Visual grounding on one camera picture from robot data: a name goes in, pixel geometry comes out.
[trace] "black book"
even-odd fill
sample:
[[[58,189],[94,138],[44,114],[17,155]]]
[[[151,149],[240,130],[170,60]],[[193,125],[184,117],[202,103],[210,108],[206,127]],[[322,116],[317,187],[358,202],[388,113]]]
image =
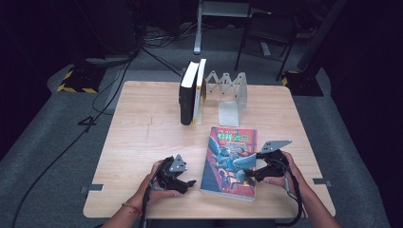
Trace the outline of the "black book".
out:
[[[181,80],[179,104],[181,106],[181,123],[183,125],[190,125],[193,120],[198,68],[199,63],[190,62]]]

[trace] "bracelet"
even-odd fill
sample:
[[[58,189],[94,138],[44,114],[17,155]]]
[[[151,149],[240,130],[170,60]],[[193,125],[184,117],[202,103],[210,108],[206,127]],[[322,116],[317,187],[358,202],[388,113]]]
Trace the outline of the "bracelet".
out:
[[[142,210],[140,210],[139,208],[137,208],[129,203],[124,202],[124,203],[122,203],[122,206],[130,207],[131,209],[134,210],[130,213],[136,213],[138,216],[141,216],[143,214]]]

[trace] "gray carpet floor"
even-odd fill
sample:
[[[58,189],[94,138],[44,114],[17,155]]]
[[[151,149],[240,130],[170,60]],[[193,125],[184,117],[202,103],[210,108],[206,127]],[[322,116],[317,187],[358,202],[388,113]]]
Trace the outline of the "gray carpet floor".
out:
[[[168,47],[147,50],[164,58],[178,71],[189,61],[206,58],[206,72],[216,70],[218,74],[228,72],[236,76],[234,64],[240,35],[239,29],[210,29],[203,34],[200,55],[193,54],[194,36]],[[306,48],[306,41],[298,41],[284,70],[296,69]],[[0,227],[11,227],[17,206],[29,187],[85,129],[77,123],[88,116],[95,117],[98,115],[95,109],[104,108],[118,89],[114,80],[123,74],[121,66],[109,68],[100,86],[105,91],[99,94],[57,92],[57,86],[70,67],[50,77],[50,99],[0,162]],[[275,80],[278,69],[277,62],[248,55],[240,59],[240,71],[246,73],[249,85],[280,86]],[[130,80],[180,80],[144,51],[128,67],[126,77]],[[343,227],[389,227],[377,186],[330,97],[331,86],[326,73],[321,70],[317,79],[324,97],[294,97],[294,101],[323,177],[332,184],[329,191],[336,219]],[[113,108],[106,112],[113,114]],[[113,115],[102,115],[96,125],[50,167],[23,203],[15,227],[89,228],[106,220],[83,215],[86,194],[81,193],[81,189],[91,184],[112,118]],[[303,219],[295,227],[310,227],[309,220]]]

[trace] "person's left hand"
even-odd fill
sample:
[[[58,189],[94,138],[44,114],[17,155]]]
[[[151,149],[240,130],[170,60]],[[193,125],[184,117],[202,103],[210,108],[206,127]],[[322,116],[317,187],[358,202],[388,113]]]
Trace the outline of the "person's left hand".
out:
[[[137,190],[137,192],[133,195],[133,197],[131,197],[127,203],[130,203],[133,206],[136,206],[138,208],[142,208],[142,204],[143,204],[143,196],[144,196],[144,192],[145,189],[147,188],[148,184],[150,183],[152,177],[154,176],[155,172],[158,169],[158,166],[160,166],[160,164],[163,161],[157,161],[153,164],[152,168],[151,168],[151,172],[145,176],[144,180],[142,181],[142,183],[140,184],[139,189]],[[181,193],[175,190],[163,190],[163,191],[156,191],[156,190],[151,190],[150,191],[150,196],[149,196],[149,202],[148,202],[148,206],[154,204],[156,201],[160,200],[160,199],[164,199],[164,198],[173,198],[173,197],[177,197],[179,196]]]

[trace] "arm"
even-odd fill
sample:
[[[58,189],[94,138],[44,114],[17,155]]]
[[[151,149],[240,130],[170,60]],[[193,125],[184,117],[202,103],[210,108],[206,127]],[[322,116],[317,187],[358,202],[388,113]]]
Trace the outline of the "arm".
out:
[[[298,167],[294,163],[293,157],[287,152],[282,152],[287,158],[291,171],[293,175],[297,178],[299,183],[299,192],[302,197],[302,203],[305,207],[306,213],[308,214],[313,227],[340,227],[335,218],[327,210],[323,202],[317,196],[317,194],[308,185],[306,180],[303,178]],[[290,180],[290,174],[286,173],[287,179]],[[284,188],[284,177],[282,178],[271,178],[266,177],[264,181]],[[294,185],[290,181],[290,192],[295,194]]]
[[[139,189],[136,193],[128,199],[125,203],[133,206],[122,206],[119,210],[103,225],[103,228],[110,227],[119,227],[119,228],[131,228],[136,221],[141,216],[142,204],[143,204],[143,195],[145,189],[147,188],[150,180],[152,179],[154,173],[157,171],[158,166],[161,164],[161,161],[154,163],[150,174],[146,175],[142,183],[140,184]],[[150,192],[150,200],[147,206],[152,205],[159,199],[177,197],[180,193],[174,190],[164,190],[164,191],[154,191]]]

